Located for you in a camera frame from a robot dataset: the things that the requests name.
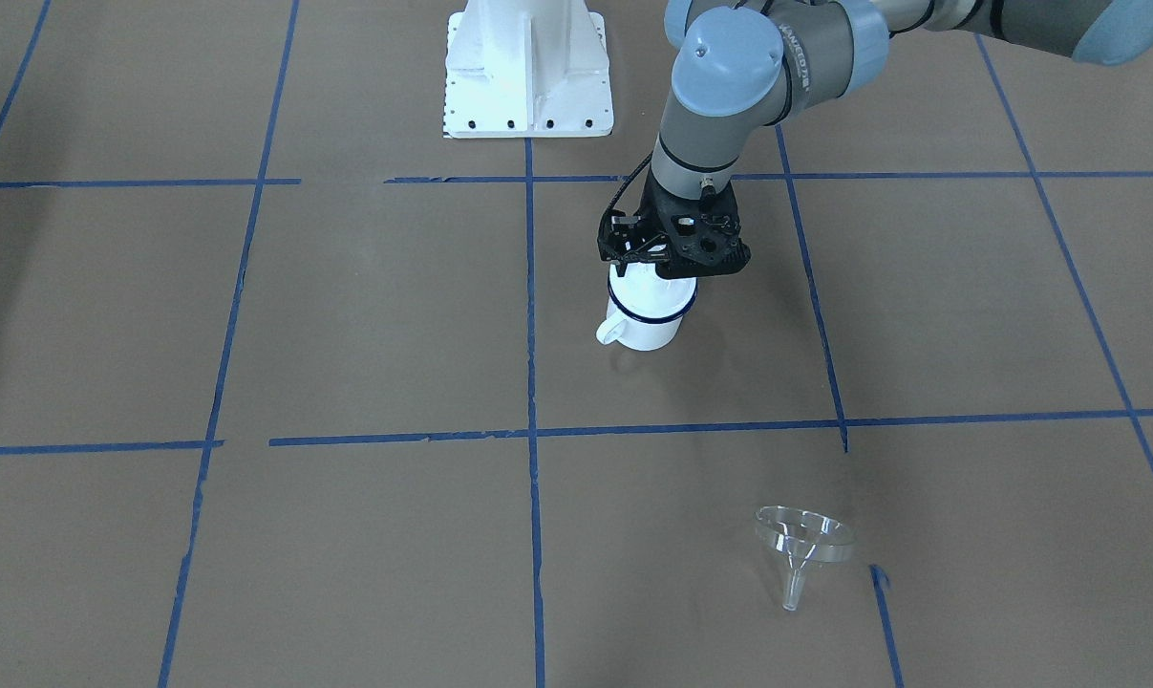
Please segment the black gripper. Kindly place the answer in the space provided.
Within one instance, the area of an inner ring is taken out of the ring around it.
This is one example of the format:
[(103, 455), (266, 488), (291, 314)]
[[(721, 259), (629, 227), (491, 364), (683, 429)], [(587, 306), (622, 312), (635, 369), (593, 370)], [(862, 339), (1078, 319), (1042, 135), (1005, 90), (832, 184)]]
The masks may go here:
[(615, 207), (603, 213), (597, 247), (620, 277), (630, 263), (650, 263), (664, 280), (728, 275), (743, 271), (752, 257), (740, 230), (732, 184), (689, 201), (648, 177), (636, 213)]

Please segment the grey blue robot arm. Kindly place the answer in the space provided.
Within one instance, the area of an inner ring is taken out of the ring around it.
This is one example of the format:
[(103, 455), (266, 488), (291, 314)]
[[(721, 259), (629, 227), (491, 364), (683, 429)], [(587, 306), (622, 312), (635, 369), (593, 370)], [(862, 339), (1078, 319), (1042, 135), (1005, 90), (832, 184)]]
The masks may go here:
[(732, 176), (748, 137), (869, 84), (895, 36), (964, 31), (1103, 66), (1153, 45), (1153, 1), (672, 1), (664, 21), (676, 58), (640, 205), (608, 204), (598, 230), (619, 277), (741, 271)]

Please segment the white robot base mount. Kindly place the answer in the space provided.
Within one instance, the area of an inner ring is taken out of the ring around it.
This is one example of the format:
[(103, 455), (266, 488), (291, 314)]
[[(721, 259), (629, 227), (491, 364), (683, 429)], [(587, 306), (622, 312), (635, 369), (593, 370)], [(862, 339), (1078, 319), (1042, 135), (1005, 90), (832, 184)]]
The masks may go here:
[(442, 135), (606, 137), (606, 22), (585, 1), (468, 1), (446, 23)]

